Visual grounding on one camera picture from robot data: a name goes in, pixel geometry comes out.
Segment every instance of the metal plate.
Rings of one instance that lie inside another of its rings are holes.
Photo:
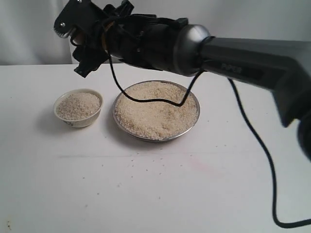
[[[134,85],[131,85],[131,86],[129,86],[128,88],[130,88],[130,87],[132,87],[132,86],[135,86],[135,85],[138,85],[138,84],[141,84],[141,83],[149,83],[149,82],[169,83],[169,84],[172,84],[172,85],[175,85],[175,86],[179,87],[181,90],[184,90],[185,92],[186,92],[186,90],[187,90],[187,88],[185,88],[185,87],[182,86],[182,85],[179,85],[179,84],[177,84],[177,83],[173,83],[173,82],[170,82],[170,81],[165,81],[165,80],[149,80],[149,81],[144,81],[144,82],[140,82],[140,83],[136,83],[136,84],[134,84]],[[120,129],[122,129],[122,130],[123,130],[124,132],[126,132],[128,135],[130,135],[130,136],[132,136],[132,137],[135,137],[135,138],[138,138],[138,139],[143,140],[143,141],[147,141],[147,142],[168,142],[168,141],[171,141],[171,140],[173,140],[173,139],[176,139],[176,138],[180,137],[181,135],[184,135],[184,134],[185,134],[186,132],[188,132],[189,130],[191,130],[191,129],[193,128],[193,126],[196,124],[196,122],[198,121],[199,116],[200,116],[200,104],[199,104],[199,101],[198,101],[198,99],[196,98],[196,96],[195,96],[192,92],[190,92],[190,96],[192,96],[192,98],[193,98],[193,100],[194,100],[194,102],[195,102],[195,105],[196,105],[196,110],[197,110],[197,118],[196,118],[195,123],[194,123],[189,129],[187,129],[186,131],[181,132],[181,133],[179,133],[179,134],[176,134],[176,135],[174,135],[174,136],[172,136],[172,137],[168,137],[168,138],[165,138],[165,139],[162,139],[162,140],[158,140],[158,139],[157,139],[157,140],[149,139],[149,138],[142,137],[142,136],[139,136],[139,135],[137,135],[137,134],[134,134],[134,133],[128,131],[128,130],[127,130],[125,127],[123,127],[123,126],[121,125],[121,123],[119,122],[119,120],[118,120],[118,118],[117,118],[117,116],[116,116],[115,109],[116,109],[116,105],[117,105],[118,99],[119,99],[121,96],[122,96],[122,93],[120,93],[120,94],[117,96],[116,100],[115,100],[114,103],[113,103],[113,106],[112,106],[113,118],[114,118],[116,124],[118,125],[118,127],[119,127]]]

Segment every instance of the black wire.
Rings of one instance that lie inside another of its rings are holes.
[[[111,54],[110,54],[110,50],[109,50],[109,46],[108,46],[108,42],[107,40],[105,41],[106,42],[106,50],[107,50],[107,53],[108,53],[108,57],[109,57],[109,64],[110,64],[110,69],[111,69],[111,73],[112,73],[112,76],[113,76],[113,79],[117,85],[117,87],[119,88],[119,90],[122,92],[122,94],[124,94],[127,98],[129,98],[130,100],[132,101],[135,101],[135,102],[139,102],[139,103],[148,103],[148,102],[165,102],[165,103],[169,103],[171,105],[174,105],[176,107],[181,107],[182,105],[184,105],[184,103],[186,102],[187,100],[187,97],[189,96],[190,94],[190,91],[195,83],[195,81],[198,79],[198,77],[204,72],[203,70],[200,70],[195,76],[194,78],[192,79],[183,99],[181,100],[180,103],[176,103],[176,102],[173,102],[171,100],[166,100],[166,99],[149,99],[149,100],[139,100],[139,99],[136,99],[136,98],[133,98],[131,96],[129,96],[124,90],[123,88],[120,86],[118,80],[117,80],[117,77],[116,77],[116,74],[115,74],[115,71],[113,69],[113,64],[112,64],[112,59],[111,59]]]
[[[241,102],[241,99],[240,99],[237,87],[235,86],[234,82],[231,79],[228,79],[228,80],[229,80],[229,82],[230,82],[230,84],[232,86],[233,92],[234,92],[235,97],[236,97],[237,102],[238,102],[238,106],[239,106],[241,115],[242,115],[245,123],[247,124],[248,128],[250,129],[250,131],[253,133],[253,135],[255,136],[255,138],[257,139],[259,144],[261,145],[261,147],[264,150],[264,152],[265,152],[265,154],[267,156],[267,159],[269,161],[269,165],[270,165],[270,169],[271,169],[271,176],[272,176],[272,189],[273,189],[272,190],[272,217],[273,217],[274,223],[277,226],[279,226],[281,228],[286,228],[286,229],[311,225],[311,219],[306,219],[306,220],[297,221],[297,222],[289,222],[289,223],[280,222],[278,220],[277,215],[276,215],[276,198],[277,198],[276,170],[275,170],[275,167],[274,167],[274,163],[273,163],[272,157],[271,157],[271,155],[270,155],[270,153],[269,153],[265,143],[263,142],[261,137],[258,135],[258,133],[254,129],[252,124],[249,122],[249,120],[248,120],[248,118],[247,118],[247,116],[245,114],[245,111],[243,109],[243,105],[242,105],[242,102]]]

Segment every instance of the white tabletop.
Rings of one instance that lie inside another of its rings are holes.
[[[226,78],[203,74],[193,92],[195,127],[165,144],[138,141],[112,118],[119,93],[108,65],[86,79],[76,65],[0,67],[1,233],[310,233],[277,227],[270,169]],[[190,78],[116,64],[123,87]],[[281,221],[311,217],[311,163],[297,123],[281,127],[268,91],[237,84],[245,110],[271,151]],[[52,112],[76,88],[104,96],[100,117],[73,129]]]

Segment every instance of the robotic arm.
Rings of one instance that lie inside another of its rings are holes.
[[[299,119],[298,140],[311,159],[311,43],[232,39],[211,36],[187,18],[172,20],[132,14],[122,1],[103,10],[91,0],[69,0],[54,24],[55,32],[71,41],[84,40],[73,57],[75,71],[86,77],[105,62],[109,52],[132,66],[192,76],[199,70],[268,89],[284,127]]]

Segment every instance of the uncooked rice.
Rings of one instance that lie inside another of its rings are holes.
[[[161,98],[180,102],[185,94],[178,86],[159,81],[139,83],[126,89],[137,99]],[[131,133],[163,140],[183,133],[197,120],[197,107],[191,95],[185,104],[176,107],[164,102],[139,103],[121,95],[117,100],[115,114],[120,124]]]
[[[100,99],[91,93],[75,93],[69,95],[56,108],[57,114],[66,120],[85,119],[101,106]]]

